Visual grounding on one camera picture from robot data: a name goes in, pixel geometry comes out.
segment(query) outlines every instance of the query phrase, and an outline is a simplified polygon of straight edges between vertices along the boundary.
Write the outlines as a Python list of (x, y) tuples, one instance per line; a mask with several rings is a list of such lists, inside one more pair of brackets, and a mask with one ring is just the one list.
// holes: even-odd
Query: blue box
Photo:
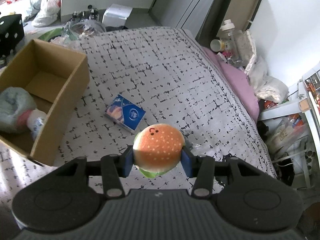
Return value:
[(145, 113), (142, 108), (117, 95), (106, 109), (105, 115), (130, 132), (134, 132)]

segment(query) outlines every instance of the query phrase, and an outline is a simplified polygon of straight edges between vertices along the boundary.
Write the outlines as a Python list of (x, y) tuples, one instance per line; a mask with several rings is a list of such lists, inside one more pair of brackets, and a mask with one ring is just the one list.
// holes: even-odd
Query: plush toy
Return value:
[(179, 163), (184, 144), (176, 128), (165, 123), (150, 125), (135, 138), (135, 165), (147, 178), (165, 174)]
[(36, 107), (32, 96), (23, 88), (7, 88), (0, 94), (0, 130), (22, 133), (29, 128), (35, 140), (47, 116)]

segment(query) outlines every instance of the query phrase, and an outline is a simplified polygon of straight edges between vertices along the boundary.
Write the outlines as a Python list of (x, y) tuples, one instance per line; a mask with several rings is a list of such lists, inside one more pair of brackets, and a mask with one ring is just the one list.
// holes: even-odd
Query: polka dot ottoman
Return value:
[(0, 57), (7, 57), (24, 37), (21, 14), (0, 18)]

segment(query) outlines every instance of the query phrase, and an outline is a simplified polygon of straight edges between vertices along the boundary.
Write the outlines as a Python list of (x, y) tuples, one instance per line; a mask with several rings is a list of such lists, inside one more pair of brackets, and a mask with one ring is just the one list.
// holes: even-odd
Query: cloth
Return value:
[[(82, 38), (80, 43), (88, 57), (90, 83), (65, 131), (55, 166), (78, 156), (96, 161), (133, 144), (135, 134), (104, 116), (108, 104), (121, 94), (146, 111), (137, 133), (151, 124), (167, 123), (182, 130), (190, 142), (201, 144), (217, 161), (232, 154), (276, 176), (246, 109), (220, 69), (183, 30), (122, 30)], [(9, 150), (0, 153), (0, 197), (7, 207), (19, 189), (54, 169), (37, 166)], [(145, 178), (135, 167), (129, 177), (121, 178), (126, 192), (130, 188), (190, 191), (194, 181), (186, 178), (180, 163), (154, 179)], [(101, 193), (101, 178), (89, 178), (89, 186)], [(215, 181), (213, 191), (221, 188)]]
[(219, 56), (215, 55), (210, 49), (205, 47), (203, 49), (210, 60), (223, 72), (232, 90), (238, 96), (254, 122), (257, 123), (260, 113), (258, 99), (254, 95), (253, 88), (249, 85), (247, 75), (241, 70), (219, 60)]

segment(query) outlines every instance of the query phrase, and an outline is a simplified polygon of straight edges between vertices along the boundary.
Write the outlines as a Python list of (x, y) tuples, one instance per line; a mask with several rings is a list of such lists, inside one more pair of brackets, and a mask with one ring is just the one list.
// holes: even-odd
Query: white box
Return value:
[(105, 26), (124, 26), (130, 16), (132, 7), (112, 4), (103, 14), (102, 24)]

